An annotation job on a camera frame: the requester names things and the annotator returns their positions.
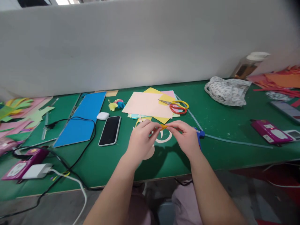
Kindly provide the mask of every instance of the scissors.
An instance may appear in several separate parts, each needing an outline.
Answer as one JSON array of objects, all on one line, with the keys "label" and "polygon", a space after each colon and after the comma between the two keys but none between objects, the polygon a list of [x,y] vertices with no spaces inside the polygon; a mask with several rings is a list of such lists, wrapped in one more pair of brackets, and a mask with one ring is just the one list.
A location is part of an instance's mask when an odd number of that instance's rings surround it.
[{"label": "scissors", "polygon": [[[164,101],[164,100],[160,100],[160,101],[163,102],[163,103],[168,104],[170,106],[171,111],[175,114],[185,114],[187,112],[187,109],[189,108],[189,105],[186,102],[181,101],[181,100],[176,100],[176,101],[173,101],[173,102],[167,102],[167,101]],[[182,112],[177,112],[174,109],[180,109],[180,110],[183,110],[183,111]]]}]

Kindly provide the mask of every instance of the hand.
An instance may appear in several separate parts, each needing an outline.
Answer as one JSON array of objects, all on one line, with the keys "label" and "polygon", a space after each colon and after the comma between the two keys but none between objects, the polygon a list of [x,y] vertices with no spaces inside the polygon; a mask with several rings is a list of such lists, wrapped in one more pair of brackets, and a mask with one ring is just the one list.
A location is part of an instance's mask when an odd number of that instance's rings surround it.
[{"label": "hand", "polygon": [[125,153],[132,165],[138,167],[150,151],[162,127],[159,123],[145,120],[131,132],[127,151]]},{"label": "hand", "polygon": [[189,159],[193,158],[195,154],[201,152],[195,128],[181,120],[176,120],[174,122],[167,123],[166,125],[168,126],[167,130],[174,135],[181,150]]}]

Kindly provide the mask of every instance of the pink device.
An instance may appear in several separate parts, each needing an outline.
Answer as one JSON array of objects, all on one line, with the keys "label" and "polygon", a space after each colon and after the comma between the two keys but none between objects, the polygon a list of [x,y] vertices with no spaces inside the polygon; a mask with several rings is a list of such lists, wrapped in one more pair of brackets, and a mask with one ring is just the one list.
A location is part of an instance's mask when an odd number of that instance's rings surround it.
[{"label": "pink device", "polygon": [[0,156],[4,153],[13,150],[18,146],[18,143],[8,137],[0,138]]},{"label": "pink device", "polygon": [[279,145],[293,139],[267,120],[255,120],[251,126],[269,143]]},{"label": "pink device", "polygon": [[20,160],[14,165],[1,180],[22,180],[23,175],[34,164],[40,164],[48,155],[47,150],[34,148],[30,149],[25,155],[31,155],[29,160]]}]

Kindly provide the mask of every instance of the bottle cap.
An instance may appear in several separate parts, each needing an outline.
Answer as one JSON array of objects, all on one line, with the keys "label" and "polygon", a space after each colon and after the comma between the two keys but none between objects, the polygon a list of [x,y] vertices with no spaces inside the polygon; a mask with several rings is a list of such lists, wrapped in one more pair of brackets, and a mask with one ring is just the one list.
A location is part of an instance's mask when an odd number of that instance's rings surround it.
[{"label": "bottle cap", "polygon": [[254,61],[264,61],[270,53],[267,52],[252,52],[250,55],[247,56],[247,59],[254,60]]}]

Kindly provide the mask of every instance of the cloth bag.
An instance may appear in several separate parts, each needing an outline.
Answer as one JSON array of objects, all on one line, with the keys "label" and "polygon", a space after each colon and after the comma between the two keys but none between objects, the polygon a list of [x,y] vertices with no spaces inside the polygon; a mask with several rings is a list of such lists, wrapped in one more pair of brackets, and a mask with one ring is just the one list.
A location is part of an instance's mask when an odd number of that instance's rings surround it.
[{"label": "cloth bag", "polygon": [[243,106],[246,105],[244,98],[250,85],[250,81],[212,77],[205,85],[204,90],[213,100],[223,105]]}]

